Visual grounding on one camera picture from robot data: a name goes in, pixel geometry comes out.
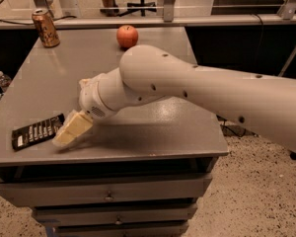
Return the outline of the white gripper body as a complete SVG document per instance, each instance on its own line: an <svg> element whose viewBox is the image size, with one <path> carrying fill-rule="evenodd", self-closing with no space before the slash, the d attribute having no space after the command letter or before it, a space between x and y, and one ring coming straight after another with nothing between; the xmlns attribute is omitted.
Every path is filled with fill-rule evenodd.
<svg viewBox="0 0 296 237"><path fill-rule="evenodd" d="M79 95L79 106L82 111L94 120L108 119L116 114L116 111L109 109L100 97L100 80L104 73L90 78L90 84L81 89Z"/></svg>

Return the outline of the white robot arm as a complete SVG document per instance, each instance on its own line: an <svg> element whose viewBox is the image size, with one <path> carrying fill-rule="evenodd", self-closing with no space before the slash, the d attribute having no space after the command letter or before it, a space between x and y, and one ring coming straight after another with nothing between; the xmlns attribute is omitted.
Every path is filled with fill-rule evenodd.
<svg viewBox="0 0 296 237"><path fill-rule="evenodd" d="M127 50L118 68L80 81L72 111L52 142L66 146L127 107L177 97L296 153L296 79L193 65L151 45Z"/></svg>

